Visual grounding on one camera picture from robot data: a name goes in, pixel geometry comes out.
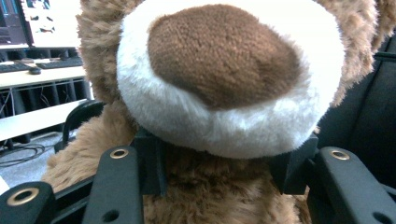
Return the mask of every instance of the brown fur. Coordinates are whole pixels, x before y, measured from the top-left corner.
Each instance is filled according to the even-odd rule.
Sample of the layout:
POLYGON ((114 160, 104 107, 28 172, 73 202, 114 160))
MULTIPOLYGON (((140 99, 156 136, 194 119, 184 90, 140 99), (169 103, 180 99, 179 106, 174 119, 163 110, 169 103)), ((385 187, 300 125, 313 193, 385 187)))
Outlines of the brown fur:
POLYGON ((246 11, 224 5, 160 18, 150 30, 148 55, 157 76, 212 109, 273 100, 300 74, 296 53, 276 33, 246 11))
MULTIPOLYGON (((346 46, 343 79, 334 100, 338 105, 346 89, 371 71, 372 53, 396 22, 395 1, 377 0, 378 26, 371 0, 318 1, 336 16, 346 46)), ((129 118, 117 87, 116 52, 121 19, 139 3, 81 0, 81 55, 95 96, 107 105, 99 118, 81 126, 77 140, 49 159, 43 180, 55 191, 94 175, 105 150, 134 138, 137 124, 129 118)), ((264 161, 222 159, 186 148, 167 150, 169 190, 164 198, 145 198, 147 223, 310 222, 304 197, 279 195, 264 161)))

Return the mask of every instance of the computer monitor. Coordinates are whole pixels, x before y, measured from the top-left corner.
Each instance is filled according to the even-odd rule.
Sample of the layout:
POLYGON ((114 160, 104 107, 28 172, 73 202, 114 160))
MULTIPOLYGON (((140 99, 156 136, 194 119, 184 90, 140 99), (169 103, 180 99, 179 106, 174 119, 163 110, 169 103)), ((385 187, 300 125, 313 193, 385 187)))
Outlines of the computer monitor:
POLYGON ((0 1, 0 49, 28 48, 18 0, 0 1))
POLYGON ((31 47, 75 48, 79 46, 76 16, 79 0, 19 0, 31 47))

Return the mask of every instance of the stitched nose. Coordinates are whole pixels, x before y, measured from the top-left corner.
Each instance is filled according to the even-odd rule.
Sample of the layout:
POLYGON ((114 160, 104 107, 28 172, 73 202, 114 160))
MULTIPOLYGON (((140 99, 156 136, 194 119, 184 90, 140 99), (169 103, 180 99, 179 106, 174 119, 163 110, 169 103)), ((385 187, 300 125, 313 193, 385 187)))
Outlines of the stitched nose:
POLYGON ((154 73, 198 96, 210 109, 230 109, 287 93, 300 74, 295 51, 246 11, 192 7, 152 25, 154 73))

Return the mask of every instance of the floor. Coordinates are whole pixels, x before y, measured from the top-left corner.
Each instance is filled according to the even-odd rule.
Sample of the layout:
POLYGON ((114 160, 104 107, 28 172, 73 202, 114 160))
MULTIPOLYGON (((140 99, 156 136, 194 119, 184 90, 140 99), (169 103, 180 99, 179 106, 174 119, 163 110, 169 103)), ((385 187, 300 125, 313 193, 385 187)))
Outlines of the floor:
POLYGON ((29 144, 16 144, 25 150, 0 156, 0 194, 22 183, 39 181, 46 170, 47 159, 54 154, 53 146, 61 137, 61 133, 42 134, 29 144))

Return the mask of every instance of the computer mouse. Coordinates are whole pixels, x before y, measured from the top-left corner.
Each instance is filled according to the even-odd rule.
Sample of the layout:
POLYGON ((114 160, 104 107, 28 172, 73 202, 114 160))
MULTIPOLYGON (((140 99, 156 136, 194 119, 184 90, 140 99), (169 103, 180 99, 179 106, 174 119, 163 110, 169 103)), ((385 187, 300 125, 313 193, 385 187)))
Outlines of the computer mouse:
POLYGON ((29 68, 29 74, 30 75, 40 75, 41 74, 41 68, 39 68, 39 67, 31 67, 31 68, 29 68))

